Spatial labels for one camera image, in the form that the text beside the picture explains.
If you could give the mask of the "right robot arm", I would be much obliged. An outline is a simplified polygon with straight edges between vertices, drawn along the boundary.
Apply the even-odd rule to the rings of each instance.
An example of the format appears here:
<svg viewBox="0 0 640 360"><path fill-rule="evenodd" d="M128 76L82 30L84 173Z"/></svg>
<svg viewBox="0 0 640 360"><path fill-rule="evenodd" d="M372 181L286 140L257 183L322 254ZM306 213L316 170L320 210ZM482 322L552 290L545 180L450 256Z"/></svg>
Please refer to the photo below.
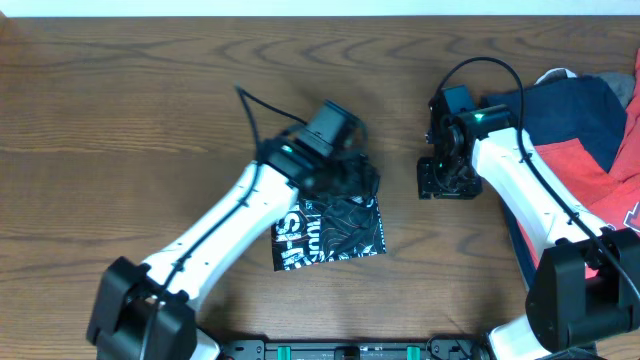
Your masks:
<svg viewBox="0 0 640 360"><path fill-rule="evenodd" d="M639 237L612 230L546 165L504 105L433 105L420 193L472 199L488 182L538 258L520 317L487 335L495 359L544 359L639 327Z"/></svg>

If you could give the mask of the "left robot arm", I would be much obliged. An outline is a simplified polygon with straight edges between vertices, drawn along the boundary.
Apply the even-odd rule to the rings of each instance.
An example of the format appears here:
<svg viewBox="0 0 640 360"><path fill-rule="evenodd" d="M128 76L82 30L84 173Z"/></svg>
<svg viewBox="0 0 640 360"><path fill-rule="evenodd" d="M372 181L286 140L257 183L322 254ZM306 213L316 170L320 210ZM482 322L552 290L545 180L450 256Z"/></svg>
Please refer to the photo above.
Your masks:
<svg viewBox="0 0 640 360"><path fill-rule="evenodd" d="M234 187L174 242L136 265L104 272L86 338L100 359L218 359L196 314L228 268L300 193L370 197L379 175L366 155L283 137L264 141Z"/></svg>

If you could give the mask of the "black orange patterned jersey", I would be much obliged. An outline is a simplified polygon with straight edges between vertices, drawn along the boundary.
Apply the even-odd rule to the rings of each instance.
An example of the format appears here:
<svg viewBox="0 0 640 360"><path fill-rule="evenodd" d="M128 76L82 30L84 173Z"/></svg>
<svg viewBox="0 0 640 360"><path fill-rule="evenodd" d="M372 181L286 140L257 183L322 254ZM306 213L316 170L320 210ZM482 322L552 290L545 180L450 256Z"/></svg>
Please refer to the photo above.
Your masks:
<svg viewBox="0 0 640 360"><path fill-rule="evenodd" d="M271 246L275 271L384 254L378 199L300 199L271 227Z"/></svg>

